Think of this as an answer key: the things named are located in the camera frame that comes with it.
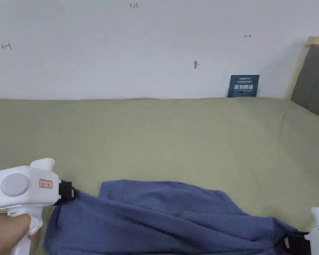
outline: red label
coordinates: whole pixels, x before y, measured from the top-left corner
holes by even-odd
[[[52,182],[52,181],[42,180],[42,179],[41,179],[41,180],[39,181],[39,187],[51,189],[51,188],[53,188],[53,182]]]

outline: mattress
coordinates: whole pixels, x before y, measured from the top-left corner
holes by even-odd
[[[93,196],[102,181],[184,182],[300,230],[319,207],[319,116],[289,100],[0,100],[0,170],[45,157]]]

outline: wrinkled fabric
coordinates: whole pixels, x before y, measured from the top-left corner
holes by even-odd
[[[50,254],[285,254],[296,229],[250,216],[221,191],[177,182],[103,182],[99,197],[77,191],[53,212]]]

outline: headboard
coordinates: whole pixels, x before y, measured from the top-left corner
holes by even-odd
[[[290,99],[319,115],[319,44],[310,44]]]

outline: gray round button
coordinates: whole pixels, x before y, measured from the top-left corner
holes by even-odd
[[[28,187],[29,180],[21,173],[10,174],[1,183],[2,192],[9,197],[21,196],[26,192]]]

